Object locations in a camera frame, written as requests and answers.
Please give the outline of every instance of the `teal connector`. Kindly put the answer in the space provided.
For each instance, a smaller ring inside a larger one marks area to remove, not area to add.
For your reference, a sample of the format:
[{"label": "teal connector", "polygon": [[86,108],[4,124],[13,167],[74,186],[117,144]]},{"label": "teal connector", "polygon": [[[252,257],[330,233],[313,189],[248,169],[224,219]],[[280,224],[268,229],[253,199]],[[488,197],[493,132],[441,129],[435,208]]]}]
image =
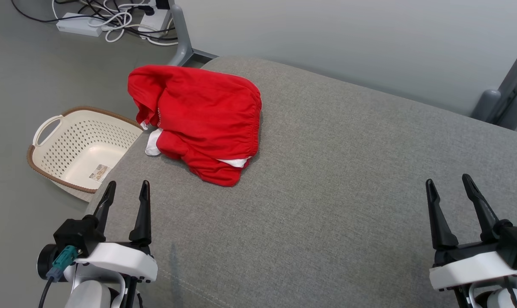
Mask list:
[{"label": "teal connector", "polygon": [[53,267],[45,274],[47,279],[53,277],[53,282],[58,282],[63,276],[65,269],[78,257],[78,249],[74,246],[67,246],[61,254],[53,261]]}]

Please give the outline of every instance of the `sofa cushion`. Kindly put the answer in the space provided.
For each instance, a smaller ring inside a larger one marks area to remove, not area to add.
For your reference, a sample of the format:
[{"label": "sofa cushion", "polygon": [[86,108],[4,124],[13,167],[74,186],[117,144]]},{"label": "sofa cushion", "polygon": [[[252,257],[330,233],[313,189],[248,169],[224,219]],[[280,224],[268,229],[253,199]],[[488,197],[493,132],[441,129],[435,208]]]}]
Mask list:
[{"label": "sofa cushion", "polygon": [[111,241],[127,240],[151,184],[160,270],[139,285],[147,307],[455,307],[428,279],[425,180],[460,243],[480,234],[462,173],[517,224],[515,131],[266,60],[204,69],[258,86],[260,150],[233,188],[146,156],[147,133],[110,172]]}]

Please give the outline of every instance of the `sticker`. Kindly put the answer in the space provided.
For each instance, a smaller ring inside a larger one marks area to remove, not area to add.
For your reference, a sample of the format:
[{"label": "sticker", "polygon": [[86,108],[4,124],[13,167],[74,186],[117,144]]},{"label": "sticker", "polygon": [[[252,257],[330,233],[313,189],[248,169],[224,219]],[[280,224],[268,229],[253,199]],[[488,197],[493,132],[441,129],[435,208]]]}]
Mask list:
[{"label": "sticker", "polygon": [[109,166],[98,165],[95,171],[89,176],[90,179],[93,179],[96,182],[102,183],[102,180],[106,178],[106,175],[112,170]]}]

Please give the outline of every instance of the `laundry basket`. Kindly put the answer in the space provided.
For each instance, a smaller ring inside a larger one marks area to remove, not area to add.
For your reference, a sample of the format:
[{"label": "laundry basket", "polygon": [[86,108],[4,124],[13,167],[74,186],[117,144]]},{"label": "laundry basket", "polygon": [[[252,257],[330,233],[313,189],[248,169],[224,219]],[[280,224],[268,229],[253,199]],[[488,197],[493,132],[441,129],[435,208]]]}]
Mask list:
[{"label": "laundry basket", "polygon": [[[41,133],[59,124],[40,143]],[[28,148],[28,164],[71,195],[90,201],[143,129],[135,121],[93,107],[77,107],[45,121]]]}]

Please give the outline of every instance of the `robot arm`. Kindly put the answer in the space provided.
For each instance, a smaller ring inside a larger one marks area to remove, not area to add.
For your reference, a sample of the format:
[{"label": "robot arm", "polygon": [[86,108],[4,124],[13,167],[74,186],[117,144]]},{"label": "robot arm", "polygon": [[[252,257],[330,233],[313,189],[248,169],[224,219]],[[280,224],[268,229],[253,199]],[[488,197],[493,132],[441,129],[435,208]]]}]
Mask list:
[{"label": "robot arm", "polygon": [[[435,249],[430,282],[434,289],[452,290],[460,308],[517,308],[517,227],[499,220],[472,178],[462,175],[468,198],[481,226],[481,241],[459,244],[439,206],[441,198],[426,181],[431,243]],[[498,286],[474,296],[476,288]]]},{"label": "robot arm", "polygon": [[[50,283],[59,254],[67,247],[75,247],[77,257],[57,279],[72,284],[65,308],[142,307],[137,284],[156,280],[157,263],[149,248],[152,242],[150,184],[143,181],[139,214],[135,228],[129,233],[129,242],[106,242],[104,237],[115,193],[116,182],[111,181],[94,214],[81,220],[67,219],[53,234],[55,244],[46,245],[38,257],[38,275]],[[106,283],[113,283],[118,289],[108,288]]]}]

